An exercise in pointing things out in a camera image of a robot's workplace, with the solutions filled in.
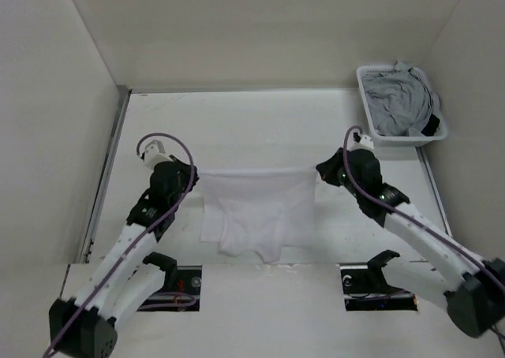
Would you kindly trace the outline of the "white tank top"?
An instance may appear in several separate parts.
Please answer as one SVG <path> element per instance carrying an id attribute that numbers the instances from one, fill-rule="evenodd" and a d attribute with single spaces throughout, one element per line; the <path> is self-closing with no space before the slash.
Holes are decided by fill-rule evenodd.
<path id="1" fill-rule="evenodd" d="M 283 247 L 310 247 L 316 177 L 313 166 L 200 171 L 200 241 L 232 257 L 255 252 L 263 263 L 279 261 Z"/>

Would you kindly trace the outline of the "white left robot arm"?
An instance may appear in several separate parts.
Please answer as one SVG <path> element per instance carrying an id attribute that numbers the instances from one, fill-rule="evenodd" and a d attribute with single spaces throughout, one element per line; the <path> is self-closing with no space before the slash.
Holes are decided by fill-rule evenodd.
<path id="1" fill-rule="evenodd" d="M 193 162 L 170 156 L 153 165 L 149 186 L 130 210 L 112 249 L 75 295 L 59 297 L 51 305 L 45 357 L 110 356 L 127 319 L 155 291 L 174 290 L 177 274 L 168 268 L 170 259 L 154 248 L 197 180 Z"/>

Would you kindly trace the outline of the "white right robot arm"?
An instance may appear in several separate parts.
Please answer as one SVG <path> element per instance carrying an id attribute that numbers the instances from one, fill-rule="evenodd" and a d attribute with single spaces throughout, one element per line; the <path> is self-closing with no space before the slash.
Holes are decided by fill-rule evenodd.
<path id="1" fill-rule="evenodd" d="M 504 318 L 504 261 L 487 260 L 440 232 L 396 187 L 383 181 L 367 149 L 339 148 L 316 165 L 323 182 L 345 188 L 361 212 L 417 251 L 430 267 L 385 250 L 367 262 L 366 282 L 378 292 L 404 289 L 437 305 L 465 335 L 479 338 Z"/>

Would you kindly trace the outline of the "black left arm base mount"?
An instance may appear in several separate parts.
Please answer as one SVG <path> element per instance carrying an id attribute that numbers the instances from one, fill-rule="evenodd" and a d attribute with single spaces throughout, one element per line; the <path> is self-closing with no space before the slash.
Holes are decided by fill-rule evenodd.
<path id="1" fill-rule="evenodd" d="M 176 259 L 152 252 L 143 263 L 151 264 L 163 272 L 164 282 L 138 311 L 199 311 L 203 278 L 202 266 L 180 266 Z"/>

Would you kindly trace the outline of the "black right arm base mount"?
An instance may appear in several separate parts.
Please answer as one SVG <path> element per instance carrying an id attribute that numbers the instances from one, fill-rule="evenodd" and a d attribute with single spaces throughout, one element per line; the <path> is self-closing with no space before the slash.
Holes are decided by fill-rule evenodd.
<path id="1" fill-rule="evenodd" d="M 399 254 L 386 250 L 366 263 L 340 266 L 344 307 L 347 311 L 417 311 L 416 297 L 389 285 L 382 269 Z"/>

